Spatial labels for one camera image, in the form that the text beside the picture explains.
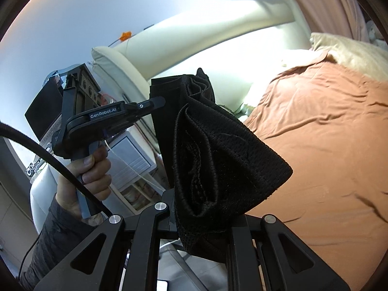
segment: metal screw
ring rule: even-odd
[[[119,223],[121,220],[121,217],[119,215],[112,215],[109,218],[109,223],[116,224]]]
[[[266,215],[264,217],[264,221],[267,222],[267,223],[275,223],[276,222],[276,218],[273,215]]]
[[[155,204],[156,210],[164,210],[167,208],[167,205],[164,202],[158,202]]]

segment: gray jacket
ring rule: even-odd
[[[21,274],[19,283],[26,290],[32,291],[38,282],[93,230],[93,226],[75,219],[64,210],[54,197],[36,243],[31,264],[27,271]]]

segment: white wall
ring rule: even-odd
[[[91,59],[123,31],[134,33],[217,0],[31,0],[0,42],[0,119],[34,138],[24,113],[46,75]],[[34,158],[14,145],[24,165]]]

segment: folded fabric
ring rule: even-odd
[[[152,114],[186,251],[218,262],[226,242],[215,239],[230,221],[271,195],[291,167],[233,115],[217,106],[209,78],[179,75],[151,80],[150,97],[166,104]]]

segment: bed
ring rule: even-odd
[[[275,214],[353,291],[361,290],[385,268],[379,264],[388,249],[388,53],[311,34],[294,0],[223,7],[218,20],[187,12],[117,47],[95,47],[101,87],[105,82],[112,96],[141,101],[150,78],[202,67],[216,103],[294,171],[249,213]],[[211,29],[201,30],[206,25]],[[143,128],[155,144],[152,120]]]
[[[294,171],[249,214],[275,214],[361,290],[388,248],[388,53],[312,43],[319,56],[274,78],[245,121]]]

